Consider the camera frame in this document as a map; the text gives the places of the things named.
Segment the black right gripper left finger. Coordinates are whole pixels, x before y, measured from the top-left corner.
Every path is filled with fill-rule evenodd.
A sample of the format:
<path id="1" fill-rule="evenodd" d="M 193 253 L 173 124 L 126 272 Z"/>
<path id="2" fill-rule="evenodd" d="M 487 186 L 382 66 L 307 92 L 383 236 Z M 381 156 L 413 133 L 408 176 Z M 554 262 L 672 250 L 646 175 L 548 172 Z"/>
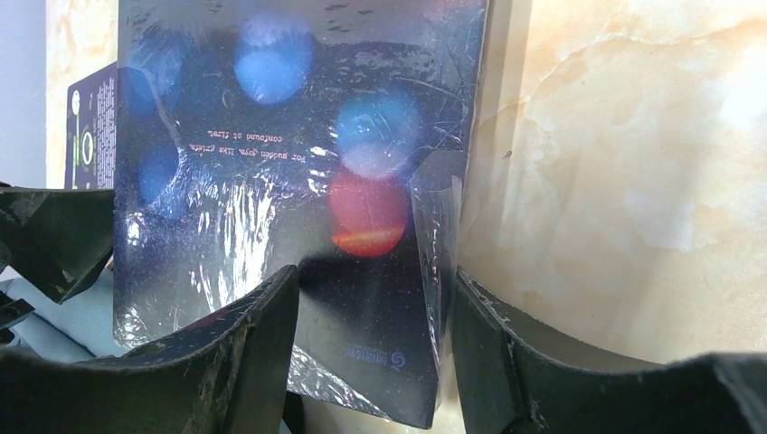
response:
<path id="1" fill-rule="evenodd" d="M 252 292 L 120 356 L 1 353 L 4 433 L 276 433 L 298 316 L 289 265 Z"/>

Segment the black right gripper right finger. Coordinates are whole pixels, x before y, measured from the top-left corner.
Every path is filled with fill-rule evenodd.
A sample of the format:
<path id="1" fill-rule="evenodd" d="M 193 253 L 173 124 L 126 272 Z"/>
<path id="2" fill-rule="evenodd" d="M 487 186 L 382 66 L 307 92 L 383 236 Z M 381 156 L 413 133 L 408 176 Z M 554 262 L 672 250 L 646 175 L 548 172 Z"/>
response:
<path id="1" fill-rule="evenodd" d="M 571 337 L 457 273 L 453 354 L 469 433 L 763 433 L 765 354 L 651 363 Z"/>

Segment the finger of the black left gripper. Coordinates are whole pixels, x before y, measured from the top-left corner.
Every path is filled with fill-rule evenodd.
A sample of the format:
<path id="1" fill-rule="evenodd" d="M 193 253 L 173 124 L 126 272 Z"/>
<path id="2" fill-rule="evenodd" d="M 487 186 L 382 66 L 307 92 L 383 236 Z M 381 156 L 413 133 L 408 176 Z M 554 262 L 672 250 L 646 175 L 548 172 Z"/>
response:
<path id="1" fill-rule="evenodd" d="M 61 304 L 93 285 L 112 256 L 114 192 L 1 188 L 1 268 Z"/>

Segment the blue grey backpack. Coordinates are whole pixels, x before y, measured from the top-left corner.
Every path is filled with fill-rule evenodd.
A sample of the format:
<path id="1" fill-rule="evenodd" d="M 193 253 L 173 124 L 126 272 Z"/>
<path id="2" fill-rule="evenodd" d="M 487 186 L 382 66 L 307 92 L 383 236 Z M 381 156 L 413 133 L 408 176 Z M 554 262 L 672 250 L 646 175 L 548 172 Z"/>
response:
<path id="1" fill-rule="evenodd" d="M 73 363 L 128 351 L 113 337 L 113 273 L 109 270 L 89 289 L 60 305 L 24 278 L 3 281 L 1 292 L 33 307 L 12 331 L 20 336 L 22 346 L 44 359 Z"/>

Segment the dark blue paperback book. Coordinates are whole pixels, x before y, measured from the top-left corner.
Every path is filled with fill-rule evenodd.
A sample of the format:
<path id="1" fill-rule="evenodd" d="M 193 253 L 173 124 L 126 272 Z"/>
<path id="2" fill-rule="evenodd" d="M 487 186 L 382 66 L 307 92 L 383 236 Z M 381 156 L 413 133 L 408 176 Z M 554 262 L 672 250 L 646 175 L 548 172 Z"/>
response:
<path id="1" fill-rule="evenodd" d="M 114 336 L 288 265 L 291 392 L 432 426 L 485 1 L 122 1 Z"/>

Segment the purple cover book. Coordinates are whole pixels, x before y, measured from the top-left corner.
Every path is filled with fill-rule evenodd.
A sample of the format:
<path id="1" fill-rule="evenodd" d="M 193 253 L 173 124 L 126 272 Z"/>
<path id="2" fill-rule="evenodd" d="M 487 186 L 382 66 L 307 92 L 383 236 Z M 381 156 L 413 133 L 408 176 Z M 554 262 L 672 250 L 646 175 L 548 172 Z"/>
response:
<path id="1" fill-rule="evenodd" d="M 115 62 L 70 85 L 67 94 L 66 189 L 111 189 L 117 141 Z"/>

